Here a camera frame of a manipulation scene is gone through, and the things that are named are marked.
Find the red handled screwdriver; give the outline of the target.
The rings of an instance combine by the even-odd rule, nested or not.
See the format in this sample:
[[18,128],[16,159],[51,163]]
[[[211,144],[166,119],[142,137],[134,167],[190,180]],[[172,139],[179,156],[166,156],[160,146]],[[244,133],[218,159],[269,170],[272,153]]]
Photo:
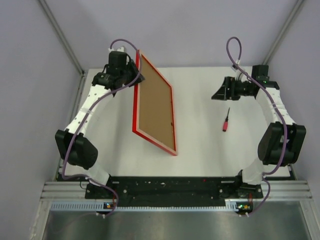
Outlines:
[[227,129],[228,129],[229,113],[230,113],[230,108],[228,108],[227,115],[226,115],[226,118],[225,118],[223,126],[222,126],[222,131],[223,132],[226,132]]

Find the red picture frame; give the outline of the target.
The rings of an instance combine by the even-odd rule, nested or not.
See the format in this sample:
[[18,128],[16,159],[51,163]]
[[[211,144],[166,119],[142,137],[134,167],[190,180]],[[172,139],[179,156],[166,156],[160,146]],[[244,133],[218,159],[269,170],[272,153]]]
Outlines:
[[[145,54],[143,54],[140,50],[136,54],[136,66],[142,70],[142,56],[146,57]],[[150,139],[148,136],[144,135],[142,132],[138,130],[138,123],[139,123],[139,84],[134,86],[134,91],[133,91],[133,113],[132,113],[132,132],[138,135],[139,137],[143,138],[144,140],[148,141],[149,143],[153,144],[154,146],[160,148],[161,150],[167,152],[168,154],[172,156],[177,156],[178,155],[178,149],[177,149],[177,137],[176,137],[176,123],[175,123],[175,105],[174,105],[174,91],[173,91],[173,86],[172,87],[172,105],[173,105],[173,120],[174,120],[174,129],[175,129],[175,144],[176,144],[176,152],[170,151],[169,149],[161,146],[157,142],[153,141]]]

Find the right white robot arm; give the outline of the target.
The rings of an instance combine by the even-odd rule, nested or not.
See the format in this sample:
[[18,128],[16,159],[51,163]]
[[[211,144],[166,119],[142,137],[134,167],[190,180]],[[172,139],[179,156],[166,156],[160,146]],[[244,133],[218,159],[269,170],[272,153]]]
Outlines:
[[259,104],[267,128],[258,147],[256,159],[239,172],[242,180],[233,185],[233,192],[245,198],[265,176],[279,168],[297,162],[307,130],[289,115],[276,81],[270,80],[268,65],[255,65],[251,76],[243,81],[243,73],[236,69],[236,76],[226,76],[221,87],[211,97],[218,101],[238,101],[241,97],[254,97]]

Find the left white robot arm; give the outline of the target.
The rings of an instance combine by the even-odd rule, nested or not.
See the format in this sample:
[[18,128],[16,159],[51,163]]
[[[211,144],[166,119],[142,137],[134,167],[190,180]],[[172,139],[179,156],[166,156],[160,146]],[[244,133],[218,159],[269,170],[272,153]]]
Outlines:
[[55,141],[63,160],[62,178],[69,180],[83,177],[96,186],[102,198],[109,198],[114,191],[108,183],[110,174],[98,162],[98,148],[90,141],[98,119],[107,103],[117,92],[144,81],[135,62],[125,47],[109,50],[108,64],[92,80],[88,95],[73,120],[64,130],[57,130]]

